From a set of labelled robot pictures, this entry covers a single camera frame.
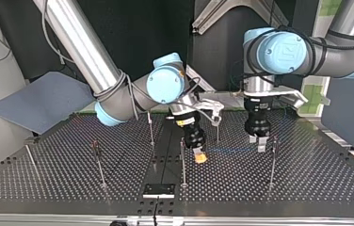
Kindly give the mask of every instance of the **metal post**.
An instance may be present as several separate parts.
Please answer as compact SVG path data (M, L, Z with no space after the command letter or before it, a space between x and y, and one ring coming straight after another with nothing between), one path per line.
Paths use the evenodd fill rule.
M151 132L151 145L153 146L154 145L154 141L153 141L153 128L152 128L152 119L151 119L151 113L148 111L147 112L147 115L148 115L148 124L150 125L150 132Z
M91 24L75 0L34 0L43 11L47 4L46 19L56 32L69 55L99 94L113 87L120 77L110 55L105 50Z
M185 145L184 145L184 138L181 138L180 141L180 152L181 152L181 160L183 163L183 183L181 184L182 187L187 187L188 184L186 183L186 177L185 177Z
M30 147L28 146L28 144L25 144L24 146L27 149L27 153L28 153L31 163L33 164L34 170L36 171L37 175L40 178L39 169L37 168L36 160L34 160L34 157L33 157L33 154L31 153Z

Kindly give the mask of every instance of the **robotic arm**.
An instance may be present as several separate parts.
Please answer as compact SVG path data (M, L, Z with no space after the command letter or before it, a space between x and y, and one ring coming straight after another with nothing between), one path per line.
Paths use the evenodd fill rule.
M205 133L199 126L197 110L213 110L212 121L217 126L221 120L219 111L224 106L196 99L190 91L184 93L188 83L178 54L156 59L154 70L132 83L128 75L117 68L76 0L34 2L43 13L42 24L45 25L45 16L93 89L97 97L95 111L101 123L117 125L156 105L170 104L177 124L184 128L186 147L201 156L198 163L206 160L203 154Z
M354 78L354 0L343 0L325 38L309 38L293 28L259 28L245 33L245 129L250 140L259 138L259 152L266 149L270 123L266 112L273 96L282 96L293 107L307 102L298 91L276 86L275 76L297 74Z

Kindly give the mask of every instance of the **vertical metal rod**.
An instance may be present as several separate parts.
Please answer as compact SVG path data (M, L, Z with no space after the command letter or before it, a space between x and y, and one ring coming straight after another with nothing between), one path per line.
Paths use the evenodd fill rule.
M188 184L186 183L186 177L185 177L185 145L184 145L184 138L181 138L180 142L180 152L181 152L181 160L183 162L183 184L182 187L187 187Z
M269 191L271 191L271 189L274 186L274 171L275 171L275 167L276 167L276 161L277 161L277 152L279 151L280 145L279 145L279 141L277 139L277 137L273 137L273 148L272 148L272 152L273 152L273 165L271 167L271 176L270 176L270 187L269 187Z
M273 165L271 167L271 176L270 176L269 190L271 190L271 188L273 188L273 186L274 186L273 180L274 180L275 166L276 166L276 154L275 154L275 152L273 152Z
M105 182L104 172L103 172L102 165L101 165L101 160L98 160L98 168L100 169L101 178L102 178L102 181L103 181L102 187L107 187L107 184Z
M148 111L148 124L150 125L150 131L151 131L151 144L152 146L154 145L154 141L153 141L153 128L152 128L152 119L151 119L151 113Z
M33 164L34 169L36 170L37 175L40 177L39 169L37 169L37 164L36 164L36 161L34 160L33 154L31 153L30 147L28 146L28 144L26 144L24 146L27 149L28 156L30 158L31 163Z
M218 126L217 126L217 143L220 142L220 138L219 138L219 129L218 129Z

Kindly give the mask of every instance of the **metal bracket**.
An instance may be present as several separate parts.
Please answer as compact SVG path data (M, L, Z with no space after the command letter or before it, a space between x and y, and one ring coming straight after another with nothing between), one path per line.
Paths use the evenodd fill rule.
M199 109L212 110L212 122L213 126L218 126L221 122L220 111L224 108L224 105L218 101L210 99L201 99L200 102L195 104L195 107Z
M226 12L235 7L252 8L263 20L270 18L270 11L273 0L211 0L200 16L192 24L193 32L202 35L209 27L211 27ZM274 3L273 20L271 25L278 27L279 25L288 25L288 20L283 15L280 8Z
M271 91L244 91L244 95L249 97L281 96L281 100L283 102L293 106L295 109L299 109L301 106L303 106L309 101L299 90L288 88L285 86L279 86Z
M144 199L174 199L175 184L146 184Z

